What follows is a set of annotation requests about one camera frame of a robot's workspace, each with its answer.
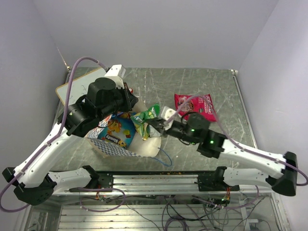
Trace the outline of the checkered paper bag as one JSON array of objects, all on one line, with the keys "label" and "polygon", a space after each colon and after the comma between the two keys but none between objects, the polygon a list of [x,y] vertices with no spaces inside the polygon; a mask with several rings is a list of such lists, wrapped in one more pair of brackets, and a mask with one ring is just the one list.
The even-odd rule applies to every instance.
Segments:
[{"label": "checkered paper bag", "polygon": [[122,148],[117,144],[112,142],[107,142],[97,139],[99,133],[107,127],[108,121],[112,118],[126,118],[130,119],[133,113],[143,112],[150,107],[146,107],[143,101],[138,101],[133,107],[131,112],[118,112],[116,114],[110,115],[103,121],[99,122],[98,127],[94,128],[87,133],[86,139],[91,144],[91,146],[102,154],[104,157],[108,156],[136,156],[136,157],[149,157],[157,160],[161,164],[170,167],[172,162],[169,164],[159,160],[156,156],[159,151],[161,151],[161,136],[152,137],[147,140],[143,140],[142,136],[136,131],[135,136],[128,148]]}]

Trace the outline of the red snack bag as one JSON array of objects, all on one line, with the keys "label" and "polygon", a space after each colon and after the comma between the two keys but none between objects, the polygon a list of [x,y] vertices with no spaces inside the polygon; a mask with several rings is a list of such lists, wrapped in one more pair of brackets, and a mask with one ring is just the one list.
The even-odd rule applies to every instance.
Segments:
[{"label": "red snack bag", "polygon": [[185,103],[184,106],[179,111],[179,116],[184,120],[188,120],[188,112],[196,112],[201,114],[206,120],[210,122],[216,122],[213,104],[210,94],[204,95],[202,97],[195,97],[189,102]]}]

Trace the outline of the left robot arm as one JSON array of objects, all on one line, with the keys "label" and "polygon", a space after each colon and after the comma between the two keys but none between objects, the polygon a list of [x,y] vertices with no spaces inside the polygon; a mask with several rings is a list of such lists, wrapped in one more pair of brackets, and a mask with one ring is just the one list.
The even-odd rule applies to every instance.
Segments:
[{"label": "left robot arm", "polygon": [[39,205],[54,193],[70,189],[93,191],[99,175],[90,166],[73,171],[51,172],[65,151],[105,118],[117,112],[129,112],[138,102],[121,78],[101,77],[89,84],[87,94],[66,104],[63,114],[37,150],[17,167],[7,167],[3,176],[15,187],[18,200]]}]

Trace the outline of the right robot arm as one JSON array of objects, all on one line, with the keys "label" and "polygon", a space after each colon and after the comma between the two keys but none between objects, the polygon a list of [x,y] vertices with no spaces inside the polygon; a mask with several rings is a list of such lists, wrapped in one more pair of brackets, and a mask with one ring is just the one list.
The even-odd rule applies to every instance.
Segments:
[{"label": "right robot arm", "polygon": [[210,130],[210,122],[198,113],[189,116],[185,123],[168,123],[162,118],[147,119],[146,123],[162,135],[172,136],[187,144],[196,144],[197,151],[205,157],[228,158],[247,166],[244,169],[217,167],[212,185],[219,191],[237,185],[253,185],[270,188],[284,196],[296,195],[295,153],[275,154],[243,145]]}]

